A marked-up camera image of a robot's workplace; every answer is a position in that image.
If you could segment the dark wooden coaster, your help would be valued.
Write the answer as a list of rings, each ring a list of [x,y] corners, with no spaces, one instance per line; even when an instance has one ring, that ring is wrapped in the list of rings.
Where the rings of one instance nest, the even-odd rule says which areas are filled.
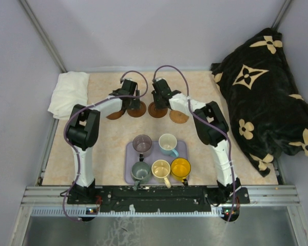
[[[127,109],[127,113],[131,117],[138,118],[143,116],[146,113],[146,110],[146,104],[143,101],[140,101],[139,109]]]
[[[151,102],[148,106],[148,113],[153,118],[162,118],[164,117],[168,112],[167,108],[164,109],[157,109],[154,102]]]
[[[125,114],[124,110],[118,111],[118,112],[114,112],[110,115],[108,115],[106,118],[109,120],[116,120],[119,119],[120,117],[122,117]]]

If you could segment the woven rattan coaster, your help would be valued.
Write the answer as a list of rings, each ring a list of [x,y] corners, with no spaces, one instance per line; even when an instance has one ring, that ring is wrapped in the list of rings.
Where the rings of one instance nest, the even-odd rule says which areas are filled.
[[[171,110],[169,113],[171,121],[177,124],[184,124],[189,120],[189,116],[176,110]]]

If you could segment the light blue mug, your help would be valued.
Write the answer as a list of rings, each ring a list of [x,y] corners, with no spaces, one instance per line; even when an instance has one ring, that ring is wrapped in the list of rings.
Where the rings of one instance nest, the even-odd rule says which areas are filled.
[[[162,154],[174,158],[179,157],[179,153],[176,150],[178,141],[174,135],[168,133],[163,134],[160,136],[158,143]]]

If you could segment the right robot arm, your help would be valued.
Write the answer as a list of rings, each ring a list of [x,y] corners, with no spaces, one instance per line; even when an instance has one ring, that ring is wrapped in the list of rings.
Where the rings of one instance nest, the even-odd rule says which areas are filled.
[[[209,146],[214,157],[219,187],[219,197],[223,202],[232,202],[241,187],[229,153],[228,124],[214,101],[209,103],[191,99],[179,90],[171,90],[164,78],[152,81],[154,103],[159,109],[169,108],[193,117],[197,136]]]

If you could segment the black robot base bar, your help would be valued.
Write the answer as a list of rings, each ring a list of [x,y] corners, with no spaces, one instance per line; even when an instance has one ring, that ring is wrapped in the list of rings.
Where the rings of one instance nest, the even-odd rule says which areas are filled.
[[[247,188],[239,188],[231,197],[218,186],[97,186],[89,194],[69,192],[68,204],[93,204],[100,212],[128,212],[130,206],[138,213],[210,212],[211,206],[249,204]]]

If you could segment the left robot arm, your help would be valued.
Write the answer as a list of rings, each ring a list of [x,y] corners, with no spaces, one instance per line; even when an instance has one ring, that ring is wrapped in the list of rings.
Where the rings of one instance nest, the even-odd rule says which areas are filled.
[[[123,79],[122,87],[114,90],[100,103],[83,106],[76,104],[64,129],[64,138],[72,147],[75,165],[75,181],[72,190],[85,203],[96,199],[92,169],[92,148],[99,136],[100,118],[125,111],[132,100],[139,96],[138,84]]]

